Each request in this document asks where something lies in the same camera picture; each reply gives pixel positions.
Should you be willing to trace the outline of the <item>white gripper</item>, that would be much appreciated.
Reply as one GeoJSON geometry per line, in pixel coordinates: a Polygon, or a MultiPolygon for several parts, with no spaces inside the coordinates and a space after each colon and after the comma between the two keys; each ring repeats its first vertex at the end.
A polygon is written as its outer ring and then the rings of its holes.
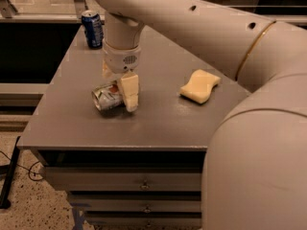
{"type": "Polygon", "coordinates": [[[103,78],[105,80],[115,81],[117,78],[115,74],[128,71],[119,79],[119,88],[126,110],[128,112],[135,111],[138,107],[139,78],[137,74],[129,70],[138,66],[141,48],[137,46],[129,50],[119,50],[105,42],[103,52],[103,78]]]}

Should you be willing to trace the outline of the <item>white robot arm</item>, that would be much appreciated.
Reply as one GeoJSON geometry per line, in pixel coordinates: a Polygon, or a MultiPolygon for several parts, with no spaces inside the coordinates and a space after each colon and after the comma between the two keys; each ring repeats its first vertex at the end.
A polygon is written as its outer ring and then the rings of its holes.
{"type": "Polygon", "coordinates": [[[248,91],[212,135],[203,230],[307,230],[305,30],[201,0],[96,0],[248,91]]]}

